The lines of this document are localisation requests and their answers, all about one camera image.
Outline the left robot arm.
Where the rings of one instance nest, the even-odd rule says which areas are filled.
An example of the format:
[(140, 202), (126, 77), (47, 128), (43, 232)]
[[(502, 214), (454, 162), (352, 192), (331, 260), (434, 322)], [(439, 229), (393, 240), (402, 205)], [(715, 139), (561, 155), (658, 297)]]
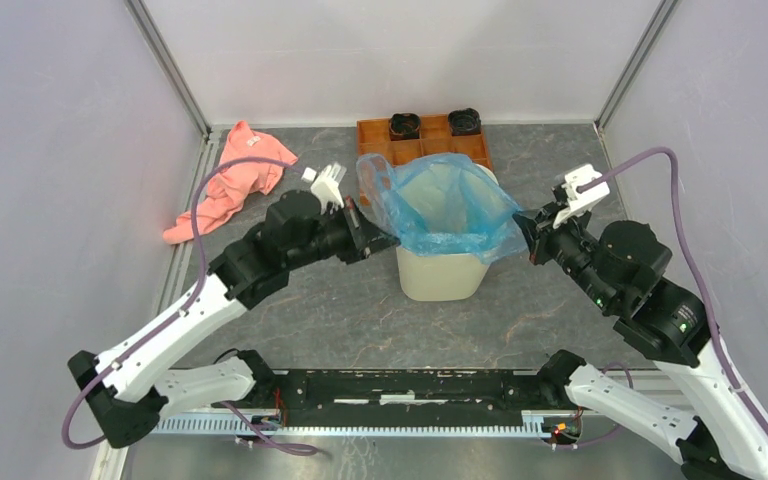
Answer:
[(221, 401), (266, 405), (274, 381), (253, 355), (194, 369), (176, 363), (227, 323), (285, 288), (292, 271), (335, 257), (350, 265), (398, 245), (350, 197), (325, 203), (292, 190), (262, 222), (203, 268), (196, 283), (126, 340), (99, 354), (79, 351), (68, 368), (81, 390), (67, 416), (86, 404), (112, 448), (131, 446), (161, 421)]

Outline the beige plastic trash bin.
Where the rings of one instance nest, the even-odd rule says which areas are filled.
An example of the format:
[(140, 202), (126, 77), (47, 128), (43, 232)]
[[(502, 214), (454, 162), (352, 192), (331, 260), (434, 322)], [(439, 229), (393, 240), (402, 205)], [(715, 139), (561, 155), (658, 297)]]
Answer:
[[(496, 180), (488, 169), (480, 167)], [(418, 256), (401, 246), (396, 255), (403, 292), (420, 302), (456, 301), (472, 296), (491, 264), (481, 262), (474, 254)]]

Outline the blue plastic trash bag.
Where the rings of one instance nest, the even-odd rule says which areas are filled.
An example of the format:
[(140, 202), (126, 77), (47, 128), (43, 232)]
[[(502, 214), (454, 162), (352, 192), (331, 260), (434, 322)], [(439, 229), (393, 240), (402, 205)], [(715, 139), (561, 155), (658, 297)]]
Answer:
[(380, 154), (356, 162), (375, 223), (418, 256), (474, 254), (485, 264), (528, 248), (520, 205), (468, 156), (442, 153), (393, 167)]

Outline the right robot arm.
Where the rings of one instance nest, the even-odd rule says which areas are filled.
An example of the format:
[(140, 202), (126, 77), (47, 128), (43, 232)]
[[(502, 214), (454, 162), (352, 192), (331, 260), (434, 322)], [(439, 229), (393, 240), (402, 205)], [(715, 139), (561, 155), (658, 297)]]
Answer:
[(556, 224), (556, 213), (548, 205), (514, 215), (531, 263), (557, 263), (691, 408), (648, 398), (566, 350), (538, 371), (540, 400), (608, 417), (668, 455), (688, 479), (768, 479), (768, 415), (746, 405), (747, 388), (731, 384), (736, 370), (719, 359), (704, 302), (665, 277), (671, 251), (636, 221), (612, 222), (594, 237), (587, 216)]

